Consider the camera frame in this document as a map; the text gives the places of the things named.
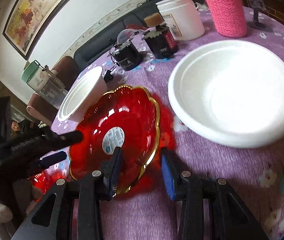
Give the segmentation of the white gloved left hand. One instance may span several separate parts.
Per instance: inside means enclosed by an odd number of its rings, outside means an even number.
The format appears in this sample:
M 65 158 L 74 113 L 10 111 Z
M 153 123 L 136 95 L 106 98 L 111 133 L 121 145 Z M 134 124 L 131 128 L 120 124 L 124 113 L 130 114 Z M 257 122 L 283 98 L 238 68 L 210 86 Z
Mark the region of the white gloved left hand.
M 43 193 L 32 185 L 29 180 L 16 181 L 13 184 L 14 194 L 24 218 L 29 215 Z M 0 239 L 11 239 L 16 232 L 12 223 L 13 213 L 0 202 Z

